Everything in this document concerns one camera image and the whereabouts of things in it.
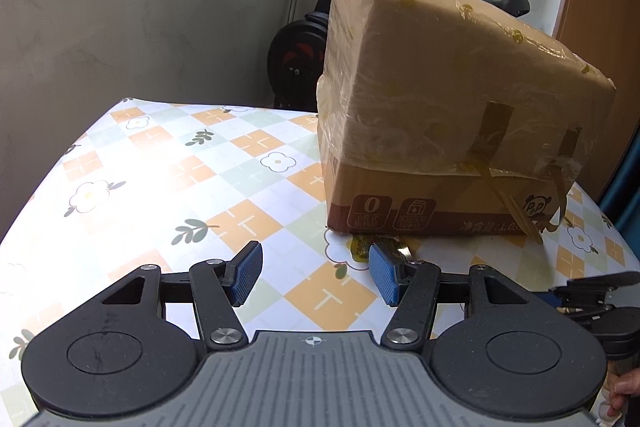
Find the human hand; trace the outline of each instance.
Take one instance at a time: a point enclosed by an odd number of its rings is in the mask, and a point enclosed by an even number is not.
[[[609,391],[607,416],[615,417],[620,414],[629,396],[640,394],[640,368],[621,376],[609,372],[604,387]]]

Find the table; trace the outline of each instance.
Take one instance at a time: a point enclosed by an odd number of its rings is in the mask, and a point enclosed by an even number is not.
[[[248,241],[264,269],[237,309],[255,330],[372,330],[393,309],[370,279],[362,237],[326,229],[314,114],[126,98],[72,144],[0,245],[0,426],[35,411],[20,377],[33,335],[142,264],[186,271]],[[576,184],[543,235],[400,240],[443,271],[490,264],[532,291],[640,263]],[[190,305],[168,319],[196,336]],[[439,334],[463,316],[441,305]]]

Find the brown wooden panel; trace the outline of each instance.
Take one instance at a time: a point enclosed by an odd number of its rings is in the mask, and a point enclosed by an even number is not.
[[[598,199],[640,120],[640,0],[565,0],[556,38],[613,80],[609,122],[578,183]]]

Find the panda logo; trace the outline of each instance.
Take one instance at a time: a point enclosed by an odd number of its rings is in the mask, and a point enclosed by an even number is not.
[[[527,197],[522,209],[530,218],[538,219],[545,217],[545,208],[549,203],[551,203],[551,196],[534,196],[532,194]]]

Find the plastic wrap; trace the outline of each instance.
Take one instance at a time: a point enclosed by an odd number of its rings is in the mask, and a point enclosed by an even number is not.
[[[563,44],[481,0],[333,0],[319,132],[331,155],[409,174],[573,182],[613,83]]]

